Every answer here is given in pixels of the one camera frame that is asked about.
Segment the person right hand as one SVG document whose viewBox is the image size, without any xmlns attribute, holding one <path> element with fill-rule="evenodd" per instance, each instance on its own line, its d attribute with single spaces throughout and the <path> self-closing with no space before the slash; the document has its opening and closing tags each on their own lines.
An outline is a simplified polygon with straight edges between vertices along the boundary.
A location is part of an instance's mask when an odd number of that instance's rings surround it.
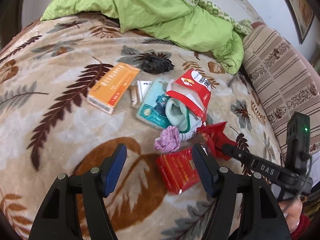
<svg viewBox="0 0 320 240">
<path fill-rule="evenodd" d="M 299 226 L 300 215 L 303 209 L 303 204 L 300 198 L 285 200 L 279 202 L 278 205 L 283 212 L 289 231 L 293 233 Z"/>
</svg>

